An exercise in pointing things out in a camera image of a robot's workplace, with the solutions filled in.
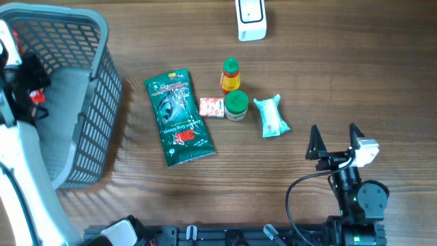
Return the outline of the red stick sachet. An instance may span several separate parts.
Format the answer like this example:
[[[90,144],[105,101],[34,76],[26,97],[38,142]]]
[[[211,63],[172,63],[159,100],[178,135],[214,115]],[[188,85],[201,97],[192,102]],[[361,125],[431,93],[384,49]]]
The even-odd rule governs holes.
[[[30,92],[29,96],[33,104],[44,103],[46,101],[42,89],[38,89]]]

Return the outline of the light blue tissue pack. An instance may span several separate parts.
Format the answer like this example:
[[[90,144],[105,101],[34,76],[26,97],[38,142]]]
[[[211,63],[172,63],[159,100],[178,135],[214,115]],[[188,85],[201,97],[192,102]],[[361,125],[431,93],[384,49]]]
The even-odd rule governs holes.
[[[290,131],[291,128],[282,119],[279,113],[279,103],[281,96],[277,94],[272,98],[265,100],[253,99],[255,106],[259,109],[262,118],[262,137],[277,137],[284,132]]]

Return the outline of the green glove package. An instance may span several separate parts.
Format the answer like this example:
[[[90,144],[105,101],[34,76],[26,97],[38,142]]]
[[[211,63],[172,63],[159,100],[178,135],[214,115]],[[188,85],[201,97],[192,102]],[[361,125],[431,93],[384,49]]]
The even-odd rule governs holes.
[[[215,153],[186,68],[144,81],[168,167]]]

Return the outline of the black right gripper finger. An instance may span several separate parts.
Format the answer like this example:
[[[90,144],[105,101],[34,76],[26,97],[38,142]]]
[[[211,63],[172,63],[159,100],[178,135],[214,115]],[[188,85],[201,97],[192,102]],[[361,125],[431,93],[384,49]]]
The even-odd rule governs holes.
[[[325,157],[327,157],[327,149],[324,145],[318,126],[314,124],[311,127],[310,140],[305,158],[306,160],[318,160]]]
[[[352,148],[357,147],[358,138],[364,137],[365,135],[359,130],[358,126],[355,123],[351,123],[349,125],[350,132],[350,146]]]

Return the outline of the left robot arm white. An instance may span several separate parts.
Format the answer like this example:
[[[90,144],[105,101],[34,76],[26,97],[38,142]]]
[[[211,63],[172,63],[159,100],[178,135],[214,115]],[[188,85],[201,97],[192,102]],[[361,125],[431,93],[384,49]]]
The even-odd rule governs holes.
[[[1,201],[17,245],[79,245],[44,165],[31,93],[51,83],[34,53],[23,54],[1,22]]]

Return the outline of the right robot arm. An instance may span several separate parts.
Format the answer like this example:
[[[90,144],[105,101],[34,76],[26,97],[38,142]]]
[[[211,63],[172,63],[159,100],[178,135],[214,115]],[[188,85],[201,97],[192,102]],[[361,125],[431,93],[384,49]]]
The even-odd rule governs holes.
[[[350,147],[343,152],[329,152],[318,127],[311,127],[305,158],[317,160],[315,168],[329,173],[328,183],[341,213],[328,217],[320,239],[311,236],[316,245],[387,244],[380,222],[384,220],[389,189],[375,180],[363,181],[359,174],[359,169],[370,164],[378,153],[379,143],[364,136],[353,123],[350,124]]]

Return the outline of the red sriracha bottle green cap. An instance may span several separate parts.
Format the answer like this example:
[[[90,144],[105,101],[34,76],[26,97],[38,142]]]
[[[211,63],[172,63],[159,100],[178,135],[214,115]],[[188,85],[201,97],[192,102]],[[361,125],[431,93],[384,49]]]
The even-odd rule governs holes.
[[[238,90],[240,87],[240,67],[234,57],[227,58],[223,63],[220,85],[224,95]]]

